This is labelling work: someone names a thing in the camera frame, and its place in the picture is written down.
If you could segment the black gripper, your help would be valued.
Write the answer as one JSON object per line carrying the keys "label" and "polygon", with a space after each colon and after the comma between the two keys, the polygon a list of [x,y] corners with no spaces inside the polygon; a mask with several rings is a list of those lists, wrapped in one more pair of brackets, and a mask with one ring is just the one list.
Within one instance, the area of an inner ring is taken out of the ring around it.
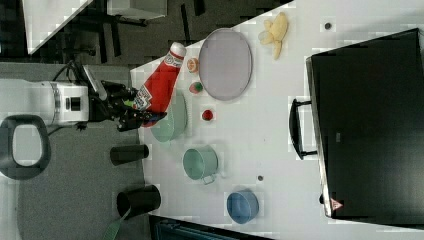
{"label": "black gripper", "polygon": [[125,104],[126,101],[134,100],[137,89],[108,81],[102,81],[102,84],[107,94],[105,100],[100,99],[100,94],[93,87],[88,90],[89,122],[118,120],[117,130],[124,132],[138,129],[141,124],[156,124],[167,115],[166,112],[145,111],[142,121],[142,114],[131,105]]}

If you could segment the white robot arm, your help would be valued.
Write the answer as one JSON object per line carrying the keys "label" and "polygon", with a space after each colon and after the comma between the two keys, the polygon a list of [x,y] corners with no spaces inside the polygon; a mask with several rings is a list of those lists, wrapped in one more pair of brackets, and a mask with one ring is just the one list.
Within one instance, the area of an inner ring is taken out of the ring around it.
{"label": "white robot arm", "polygon": [[146,88],[108,81],[1,81],[1,118],[33,116],[46,126],[84,129],[90,122],[116,120],[117,129],[124,132],[154,125],[166,116],[169,103]]}

